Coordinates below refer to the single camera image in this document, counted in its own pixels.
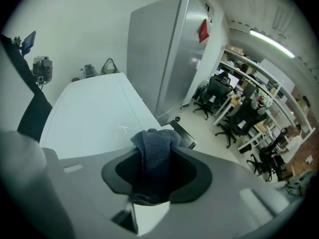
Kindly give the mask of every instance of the white desk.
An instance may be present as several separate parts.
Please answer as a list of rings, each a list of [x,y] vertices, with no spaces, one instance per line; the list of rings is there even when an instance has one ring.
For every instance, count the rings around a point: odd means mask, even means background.
[[[44,126],[40,146],[59,159],[133,146],[141,130],[161,129],[124,73],[70,83]]]

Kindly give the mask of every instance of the refrigerator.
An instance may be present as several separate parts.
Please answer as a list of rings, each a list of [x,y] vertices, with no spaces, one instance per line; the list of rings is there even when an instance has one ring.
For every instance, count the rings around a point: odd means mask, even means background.
[[[175,119],[207,40],[208,15],[199,0],[162,0],[131,13],[127,77],[160,125]]]

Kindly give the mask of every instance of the bottle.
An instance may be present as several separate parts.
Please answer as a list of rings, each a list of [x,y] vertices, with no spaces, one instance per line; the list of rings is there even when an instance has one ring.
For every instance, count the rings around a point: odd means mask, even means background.
[[[84,71],[84,69],[82,68],[82,69],[80,69],[80,80],[83,80],[83,79],[85,79],[85,78],[86,78],[85,71]]]

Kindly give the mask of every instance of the ceiling light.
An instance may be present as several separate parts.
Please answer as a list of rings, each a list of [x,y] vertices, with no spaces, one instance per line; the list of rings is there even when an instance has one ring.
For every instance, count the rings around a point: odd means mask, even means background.
[[[289,57],[291,57],[291,58],[295,57],[295,55],[292,52],[290,52],[288,49],[286,49],[284,46],[282,46],[278,42],[274,41],[273,39],[270,39],[269,37],[267,37],[259,32],[256,32],[254,30],[250,30],[250,34],[252,34],[260,39],[263,39],[264,41],[274,45],[277,49],[280,49],[281,51],[285,52]]]

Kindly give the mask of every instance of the computer monitor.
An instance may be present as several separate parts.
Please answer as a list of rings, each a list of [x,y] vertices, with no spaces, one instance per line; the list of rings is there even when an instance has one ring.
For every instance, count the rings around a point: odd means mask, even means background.
[[[254,94],[256,89],[257,88],[253,84],[248,83],[247,86],[245,87],[244,91],[243,91],[243,96],[247,97],[247,98],[250,98],[252,96],[252,94]]]
[[[22,56],[25,54],[28,54],[30,52],[30,49],[34,45],[34,39],[35,39],[36,32],[33,31],[26,39],[24,39],[21,47],[21,54]]]
[[[220,69],[219,71],[217,71],[217,75],[221,74],[222,72],[224,72],[224,70]],[[237,83],[239,82],[239,79],[236,78],[235,76],[231,75],[230,73],[228,73],[228,77],[230,78],[229,85],[231,85],[233,88],[235,88]]]

